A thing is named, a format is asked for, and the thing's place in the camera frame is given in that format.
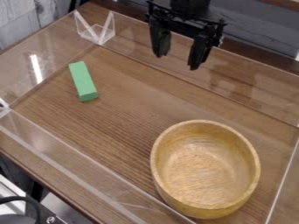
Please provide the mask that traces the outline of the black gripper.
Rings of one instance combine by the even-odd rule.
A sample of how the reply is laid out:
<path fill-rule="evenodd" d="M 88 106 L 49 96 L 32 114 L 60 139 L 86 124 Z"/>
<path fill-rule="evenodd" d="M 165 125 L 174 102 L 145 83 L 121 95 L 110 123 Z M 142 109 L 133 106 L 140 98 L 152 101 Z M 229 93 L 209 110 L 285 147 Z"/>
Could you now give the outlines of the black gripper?
<path fill-rule="evenodd" d="M 188 66 L 196 70 L 210 51 L 210 39 L 222 36 L 225 20 L 209 9 L 210 0 L 146 0 L 146 20 L 153 54 L 157 58 L 170 50 L 170 32 L 193 38 Z"/>

